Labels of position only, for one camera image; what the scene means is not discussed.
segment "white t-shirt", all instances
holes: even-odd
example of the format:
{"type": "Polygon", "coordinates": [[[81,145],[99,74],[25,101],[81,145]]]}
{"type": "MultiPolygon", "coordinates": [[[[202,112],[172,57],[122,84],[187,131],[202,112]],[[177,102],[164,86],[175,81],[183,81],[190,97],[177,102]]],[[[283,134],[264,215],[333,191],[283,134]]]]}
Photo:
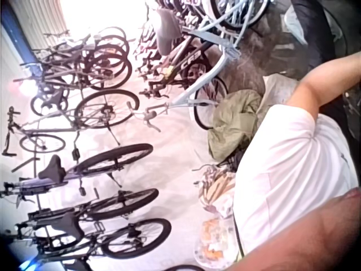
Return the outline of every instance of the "white t-shirt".
{"type": "Polygon", "coordinates": [[[249,253],[331,198],[358,186],[346,138],[330,117],[268,111],[236,174],[234,215],[249,253]]]}

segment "bicycle saddle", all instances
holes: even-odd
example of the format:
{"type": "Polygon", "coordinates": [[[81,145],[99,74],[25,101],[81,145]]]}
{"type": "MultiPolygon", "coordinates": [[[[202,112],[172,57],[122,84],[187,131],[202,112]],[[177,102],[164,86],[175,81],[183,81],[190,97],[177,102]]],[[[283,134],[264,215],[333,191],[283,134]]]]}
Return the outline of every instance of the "bicycle saddle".
{"type": "Polygon", "coordinates": [[[84,237],[84,231],[79,226],[79,220],[72,212],[66,213],[60,220],[51,225],[54,230],[61,230],[81,241],[84,237]]]}
{"type": "Polygon", "coordinates": [[[152,25],[156,32],[159,53],[161,55],[169,55],[172,40],[182,36],[177,18],[170,10],[161,8],[154,12],[152,25]]]}
{"type": "Polygon", "coordinates": [[[56,92],[46,101],[41,104],[41,108],[51,108],[52,104],[56,105],[56,108],[60,108],[61,99],[63,98],[63,90],[56,90],[56,92]]]}
{"type": "Polygon", "coordinates": [[[49,165],[43,170],[39,172],[39,179],[49,178],[55,183],[62,183],[64,180],[66,172],[65,169],[61,167],[60,157],[57,155],[53,155],[50,159],[49,165]]]}
{"type": "Polygon", "coordinates": [[[74,271],[93,271],[91,270],[89,264],[86,261],[75,260],[73,264],[64,264],[66,270],[74,271]]]}

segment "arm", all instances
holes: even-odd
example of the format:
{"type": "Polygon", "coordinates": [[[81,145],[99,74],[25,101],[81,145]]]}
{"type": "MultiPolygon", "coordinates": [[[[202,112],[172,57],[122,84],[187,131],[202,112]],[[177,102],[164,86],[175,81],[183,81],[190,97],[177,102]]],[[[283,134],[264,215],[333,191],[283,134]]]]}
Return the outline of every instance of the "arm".
{"type": "Polygon", "coordinates": [[[316,120],[319,107],[332,101],[361,79],[361,52],[326,62],[309,72],[287,105],[306,110],[316,120]]]}
{"type": "MultiPolygon", "coordinates": [[[[360,238],[360,227],[361,190],[353,189],[299,219],[228,271],[334,270],[360,238]]],[[[349,259],[356,264],[358,249],[356,258],[349,259]]]]}

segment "person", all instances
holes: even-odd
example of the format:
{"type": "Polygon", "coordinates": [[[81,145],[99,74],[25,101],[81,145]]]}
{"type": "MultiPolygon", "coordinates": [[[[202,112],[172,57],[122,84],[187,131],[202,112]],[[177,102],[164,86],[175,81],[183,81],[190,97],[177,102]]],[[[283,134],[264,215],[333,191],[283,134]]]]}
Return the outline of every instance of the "person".
{"type": "Polygon", "coordinates": [[[322,5],[291,2],[308,43],[310,72],[285,105],[269,109],[238,167],[234,216],[250,255],[232,270],[266,270],[264,257],[275,263],[286,255],[284,262],[293,264],[274,270],[327,270],[361,231],[361,196],[338,198],[359,186],[360,144],[349,131],[342,94],[360,82],[361,52],[336,59],[322,5]],[[327,262],[324,269],[313,261],[318,256],[327,262]],[[295,264],[308,258],[307,268],[295,264]]]}

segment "white bicycle frame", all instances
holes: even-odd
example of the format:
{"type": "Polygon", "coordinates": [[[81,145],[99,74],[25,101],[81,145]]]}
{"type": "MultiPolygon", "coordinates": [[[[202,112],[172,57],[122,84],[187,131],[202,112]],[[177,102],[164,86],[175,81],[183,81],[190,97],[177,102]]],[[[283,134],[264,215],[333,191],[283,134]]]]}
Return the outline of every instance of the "white bicycle frame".
{"type": "Polygon", "coordinates": [[[144,123],[150,127],[156,129],[160,132],[160,129],[150,123],[151,119],[154,119],[157,115],[162,113],[167,113],[168,109],[176,108],[176,107],[193,107],[200,103],[206,104],[218,104],[213,100],[207,99],[194,99],[195,93],[203,87],[205,84],[211,82],[211,80],[219,74],[219,72],[223,69],[226,65],[227,61],[230,59],[238,59],[241,55],[240,51],[236,48],[238,43],[240,42],[244,32],[248,26],[248,21],[250,20],[250,16],[253,12],[254,3],[256,0],[237,0],[238,3],[234,5],[234,7],[230,8],[223,16],[221,16],[217,20],[212,20],[209,16],[204,16],[203,21],[201,22],[198,29],[190,29],[183,27],[182,30],[194,35],[198,36],[204,40],[210,41],[214,44],[218,44],[219,48],[222,52],[222,56],[217,62],[217,64],[207,73],[200,76],[196,82],[194,82],[189,88],[187,88],[182,94],[175,97],[171,102],[166,102],[164,104],[160,104],[158,106],[147,107],[144,111],[140,110],[133,110],[130,104],[127,104],[129,110],[132,112],[133,116],[137,119],[141,119],[144,123]],[[232,14],[235,10],[240,8],[244,3],[249,2],[248,12],[245,16],[245,20],[243,22],[242,29],[240,33],[233,33],[225,29],[224,27],[220,26],[220,22],[222,22],[225,18],[227,18],[230,14],[232,14]],[[212,27],[217,27],[221,32],[221,36],[217,36],[215,34],[207,32],[207,30],[211,29],[212,27]],[[229,35],[230,39],[224,38],[225,35],[229,35]],[[164,108],[161,112],[157,113],[154,109],[157,108],[164,108]]]}

